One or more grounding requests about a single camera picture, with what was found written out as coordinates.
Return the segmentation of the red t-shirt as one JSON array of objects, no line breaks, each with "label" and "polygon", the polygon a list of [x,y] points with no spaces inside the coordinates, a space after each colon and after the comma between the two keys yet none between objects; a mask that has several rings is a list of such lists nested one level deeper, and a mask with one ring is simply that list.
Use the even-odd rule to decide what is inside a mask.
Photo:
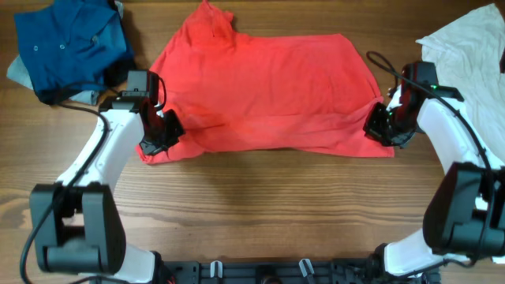
[{"label": "red t-shirt", "polygon": [[383,98],[346,37],[255,37],[235,31],[233,19],[200,3],[151,66],[185,132],[173,147],[141,154],[144,163],[273,148],[394,155],[365,135],[365,120]]}]

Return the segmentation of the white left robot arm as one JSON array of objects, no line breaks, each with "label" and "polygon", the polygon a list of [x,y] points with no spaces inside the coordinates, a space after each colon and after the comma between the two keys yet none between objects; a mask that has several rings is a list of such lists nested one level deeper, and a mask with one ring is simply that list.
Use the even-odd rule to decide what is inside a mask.
[{"label": "white left robot arm", "polygon": [[183,135],[174,110],[149,99],[107,99],[92,111],[97,124],[73,164],[52,184],[37,184],[29,197],[32,231],[23,247],[19,273],[28,277],[33,249],[41,271],[79,276],[94,283],[173,283],[157,252],[128,244],[114,201],[114,188],[140,146],[157,153]]}]

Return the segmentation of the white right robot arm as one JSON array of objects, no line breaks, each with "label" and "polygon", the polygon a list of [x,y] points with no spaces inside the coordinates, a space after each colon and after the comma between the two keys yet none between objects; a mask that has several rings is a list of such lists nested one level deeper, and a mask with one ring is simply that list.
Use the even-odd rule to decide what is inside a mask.
[{"label": "white right robot arm", "polygon": [[504,262],[504,163],[486,148],[455,88],[411,84],[394,107],[377,103],[364,130],[384,146],[403,147],[424,133],[444,178],[422,227],[401,241],[380,245],[360,267],[369,281],[413,282],[438,267]]}]

